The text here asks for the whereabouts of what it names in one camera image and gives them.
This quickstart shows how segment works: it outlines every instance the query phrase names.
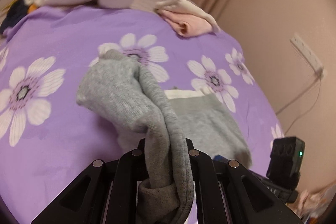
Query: folded pink fabric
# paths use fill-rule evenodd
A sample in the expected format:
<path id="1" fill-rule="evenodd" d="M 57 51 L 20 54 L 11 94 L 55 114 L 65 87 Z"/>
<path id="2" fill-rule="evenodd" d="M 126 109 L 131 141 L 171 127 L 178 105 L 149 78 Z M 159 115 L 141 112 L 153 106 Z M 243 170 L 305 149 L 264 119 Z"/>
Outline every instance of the folded pink fabric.
<path id="1" fill-rule="evenodd" d="M 158 10 L 157 13 L 182 37 L 197 37 L 213 31 L 209 22 L 195 15 L 167 10 Z"/>

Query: electrical outlet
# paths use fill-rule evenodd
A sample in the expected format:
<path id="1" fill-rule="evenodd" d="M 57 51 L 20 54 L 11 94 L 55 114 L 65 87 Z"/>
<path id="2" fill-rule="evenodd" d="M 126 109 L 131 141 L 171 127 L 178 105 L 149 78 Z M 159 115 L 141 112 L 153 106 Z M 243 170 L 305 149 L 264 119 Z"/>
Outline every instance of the electrical outlet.
<path id="1" fill-rule="evenodd" d="M 290 39 L 290 42 L 298 49 L 319 77 L 325 76 L 322 62 L 297 33 Z"/>

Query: purple bed sheet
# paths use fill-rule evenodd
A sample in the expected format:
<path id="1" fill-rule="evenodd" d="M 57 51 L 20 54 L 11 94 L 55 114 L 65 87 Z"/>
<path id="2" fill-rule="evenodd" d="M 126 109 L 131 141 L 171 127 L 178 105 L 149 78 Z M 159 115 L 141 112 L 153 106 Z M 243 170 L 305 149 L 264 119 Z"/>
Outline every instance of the purple bed sheet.
<path id="1" fill-rule="evenodd" d="M 251 169 L 265 175 L 282 132 L 234 38 L 222 31 L 184 39 L 138 10 L 42 7 L 0 48 L 0 196 L 20 224 L 31 223 L 93 160 L 122 155 L 113 125 L 75 102 L 88 67 L 110 48 L 145 64 L 162 89 L 210 86 L 249 145 Z M 195 222 L 194 206 L 188 224 Z"/>

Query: gray fabric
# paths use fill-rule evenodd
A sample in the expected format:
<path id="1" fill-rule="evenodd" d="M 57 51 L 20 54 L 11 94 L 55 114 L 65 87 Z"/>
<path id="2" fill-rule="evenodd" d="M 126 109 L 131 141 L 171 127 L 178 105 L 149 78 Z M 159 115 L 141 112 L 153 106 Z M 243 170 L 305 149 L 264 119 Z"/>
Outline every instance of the gray fabric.
<path id="1" fill-rule="evenodd" d="M 138 188 L 141 222 L 182 224 L 193 202 L 188 148 L 176 114 L 148 69 L 109 50 L 83 77 L 77 103 L 111 121 L 119 135 L 146 133 L 149 179 Z"/>
<path id="2" fill-rule="evenodd" d="M 251 153 L 236 121 L 214 94 L 169 101 L 195 149 L 211 158 L 221 155 L 238 160 L 246 168 L 251 166 Z"/>

